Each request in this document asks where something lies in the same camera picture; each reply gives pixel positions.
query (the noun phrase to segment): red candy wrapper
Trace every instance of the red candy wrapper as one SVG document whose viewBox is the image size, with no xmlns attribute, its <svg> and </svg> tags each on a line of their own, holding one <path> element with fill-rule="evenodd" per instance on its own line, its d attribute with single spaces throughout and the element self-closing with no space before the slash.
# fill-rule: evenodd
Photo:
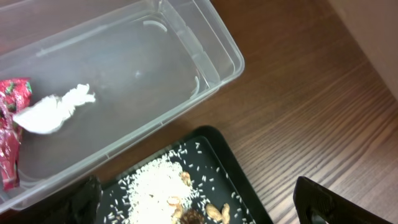
<svg viewBox="0 0 398 224">
<path fill-rule="evenodd" d="M 4 190 L 19 186 L 18 158 L 22 128 L 12 122 L 12 116 L 29 106 L 28 78 L 0 81 L 0 168 Z"/>
</svg>

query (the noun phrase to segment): white wrapper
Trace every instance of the white wrapper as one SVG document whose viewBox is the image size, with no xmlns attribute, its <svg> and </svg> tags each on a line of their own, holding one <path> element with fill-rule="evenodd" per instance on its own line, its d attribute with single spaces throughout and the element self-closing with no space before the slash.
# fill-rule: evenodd
<svg viewBox="0 0 398 224">
<path fill-rule="evenodd" d="M 36 134 L 51 134 L 58 131 L 63 122 L 75 112 L 76 106 L 95 102 L 95 95 L 88 94 L 90 86 L 77 85 L 65 96 L 47 96 L 13 116 L 13 120 L 27 131 Z"/>
</svg>

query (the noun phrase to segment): wooden table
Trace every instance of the wooden table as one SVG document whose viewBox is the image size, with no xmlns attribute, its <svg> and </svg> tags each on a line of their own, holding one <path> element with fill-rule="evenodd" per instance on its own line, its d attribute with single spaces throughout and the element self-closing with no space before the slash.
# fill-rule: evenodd
<svg viewBox="0 0 398 224">
<path fill-rule="evenodd" d="M 304 175 L 398 223 L 398 103 L 326 0 L 214 0 L 246 69 L 95 171 L 107 180 L 204 124 L 218 128 L 275 223 L 298 223 Z"/>
</svg>

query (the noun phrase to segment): clear plastic bin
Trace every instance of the clear plastic bin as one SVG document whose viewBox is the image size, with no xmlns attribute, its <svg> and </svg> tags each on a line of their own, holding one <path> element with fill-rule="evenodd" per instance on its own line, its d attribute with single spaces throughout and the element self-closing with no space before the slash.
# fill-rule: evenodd
<svg viewBox="0 0 398 224">
<path fill-rule="evenodd" d="M 25 132 L 21 187 L 0 192 L 0 213 L 70 184 L 244 68 L 208 0 L 6 1 L 0 54 L 1 79 L 31 77 L 32 104 L 79 83 L 90 84 L 97 99 L 55 134 Z"/>
</svg>

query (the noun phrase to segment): black object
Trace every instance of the black object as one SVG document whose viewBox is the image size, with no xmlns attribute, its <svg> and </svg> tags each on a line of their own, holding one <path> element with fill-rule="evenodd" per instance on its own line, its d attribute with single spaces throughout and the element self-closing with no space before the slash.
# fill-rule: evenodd
<svg viewBox="0 0 398 224">
<path fill-rule="evenodd" d="M 210 126 L 194 130 L 194 132 L 180 141 L 160 150 L 122 173 L 116 180 L 104 184 L 103 200 L 98 209 L 96 223 L 111 223 L 115 218 L 109 220 L 108 215 L 111 213 L 115 214 L 115 211 L 123 211 L 124 217 L 127 217 L 130 205 L 124 205 L 122 200 L 125 200 L 123 196 L 126 195 L 126 191 L 121 189 L 121 187 L 127 186 L 121 180 L 126 182 L 125 176 L 135 173 L 137 169 L 153 159 L 166 153 L 170 154 L 170 150 L 175 152 L 187 150 L 187 154 L 180 153 L 181 159 L 178 156 L 173 156 L 170 160 L 179 162 L 183 170 L 189 172 L 191 179 L 195 181 L 193 184 L 194 188 L 198 187 L 198 184 L 203 182 L 201 178 L 204 175 L 206 176 L 207 181 L 203 182 L 203 186 L 200 187 L 203 190 L 203 193 L 200 194 L 206 195 L 211 200 L 211 203 L 219 209 L 223 207 L 224 203 L 228 203 L 231 207 L 229 213 L 231 216 L 230 224 L 242 224 L 243 218 L 246 219 L 246 223 L 250 223 L 254 219 L 258 224 L 272 224 L 264 206 L 239 166 L 224 137 L 217 129 Z M 232 198 L 231 194 L 233 192 L 236 192 L 236 195 Z M 201 201 L 202 198 L 195 199 L 192 203 L 192 208 L 201 212 Z M 213 223 L 207 218 L 205 220 L 208 223 Z"/>
<path fill-rule="evenodd" d="M 90 176 L 13 215 L 1 224 L 90 224 L 94 223 L 102 190 Z"/>
<path fill-rule="evenodd" d="M 297 179 L 293 200 L 301 224 L 391 224 L 306 177 Z"/>
</svg>

